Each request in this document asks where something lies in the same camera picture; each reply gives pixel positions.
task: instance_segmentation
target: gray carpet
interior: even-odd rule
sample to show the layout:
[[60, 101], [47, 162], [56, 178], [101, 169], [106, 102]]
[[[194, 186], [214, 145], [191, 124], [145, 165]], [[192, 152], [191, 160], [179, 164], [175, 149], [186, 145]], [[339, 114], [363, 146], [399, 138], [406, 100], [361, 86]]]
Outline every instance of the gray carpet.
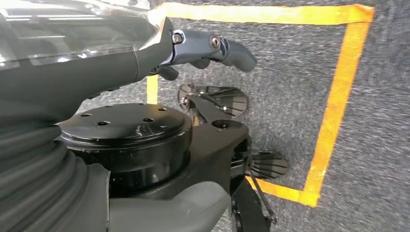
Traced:
[[[164, 1], [153, 1], [155, 6]], [[278, 232], [407, 232], [410, 222], [410, 1], [178, 0], [219, 5], [344, 5], [376, 7], [336, 147], [316, 208], [270, 196]], [[178, 66], [174, 82], [160, 80], [159, 102], [177, 107], [182, 83], [235, 86], [251, 101], [245, 122], [254, 146], [290, 162], [275, 183], [302, 189], [332, 83], [345, 26], [236, 24], [172, 19], [176, 28], [214, 31], [256, 55], [250, 74], [212, 64]], [[80, 108], [145, 102], [145, 81], [86, 101]], [[229, 231], [224, 217], [215, 232]]]

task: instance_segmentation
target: screw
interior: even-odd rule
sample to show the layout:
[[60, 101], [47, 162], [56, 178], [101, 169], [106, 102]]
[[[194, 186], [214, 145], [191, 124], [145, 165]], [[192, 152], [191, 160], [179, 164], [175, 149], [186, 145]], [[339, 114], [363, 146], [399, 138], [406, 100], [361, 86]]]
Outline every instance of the screw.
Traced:
[[172, 35], [172, 42], [175, 43], [175, 44], [182, 43], [182, 36], [180, 34]]
[[210, 38], [211, 47], [215, 50], [220, 48], [219, 38], [216, 35], [211, 35]]
[[188, 99], [187, 98], [181, 98], [181, 101], [180, 101], [180, 103], [182, 104], [182, 105], [188, 105]]
[[273, 224], [277, 225], [278, 222], [279, 222], [279, 218], [278, 217], [273, 217], [272, 222], [273, 222]]

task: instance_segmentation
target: yellow tape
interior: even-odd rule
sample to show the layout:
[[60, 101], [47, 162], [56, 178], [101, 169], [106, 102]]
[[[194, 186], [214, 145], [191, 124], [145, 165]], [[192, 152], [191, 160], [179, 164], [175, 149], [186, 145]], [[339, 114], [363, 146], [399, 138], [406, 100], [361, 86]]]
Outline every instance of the yellow tape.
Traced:
[[158, 75], [146, 77], [146, 102], [158, 104]]
[[[354, 23], [348, 24], [346, 28], [322, 126], [316, 142], [315, 155], [304, 188], [304, 192], [311, 196], [317, 196], [317, 198], [320, 196], [324, 175], [336, 143], [369, 27], [369, 23]], [[316, 206], [316, 201], [317, 199], [315, 201], [311, 199], [311, 202], [307, 203]]]
[[172, 18], [210, 20], [235, 23], [279, 23], [337, 25], [356, 22], [371, 22], [373, 8], [363, 5], [345, 6], [218, 6], [185, 5], [166, 2], [158, 6]]
[[[165, 10], [168, 17], [195, 20], [312, 25], [348, 24], [304, 189], [297, 190], [258, 180], [265, 193], [316, 207], [370, 22], [373, 20], [374, 8], [358, 4], [275, 7], [191, 6], [170, 2], [162, 4], [159, 8]], [[158, 76], [149, 77], [147, 80], [147, 102], [153, 104], [158, 102]], [[255, 188], [250, 178], [248, 181]]]

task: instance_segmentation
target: black circular base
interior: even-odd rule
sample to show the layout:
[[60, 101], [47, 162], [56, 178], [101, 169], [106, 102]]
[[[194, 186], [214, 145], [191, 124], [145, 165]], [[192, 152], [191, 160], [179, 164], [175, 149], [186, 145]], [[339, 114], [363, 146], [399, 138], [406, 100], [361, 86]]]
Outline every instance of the black circular base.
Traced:
[[191, 119], [155, 104], [118, 104], [74, 115], [60, 139], [87, 164], [110, 170], [110, 194], [126, 197], [161, 182], [189, 159]]

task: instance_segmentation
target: transparent plastic cover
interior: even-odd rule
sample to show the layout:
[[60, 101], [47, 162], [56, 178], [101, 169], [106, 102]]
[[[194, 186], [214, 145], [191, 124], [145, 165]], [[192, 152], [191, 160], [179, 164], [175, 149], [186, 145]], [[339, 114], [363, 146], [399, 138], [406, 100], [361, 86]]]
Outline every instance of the transparent plastic cover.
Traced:
[[4, 0], [0, 70], [141, 50], [159, 43], [165, 14], [115, 0]]

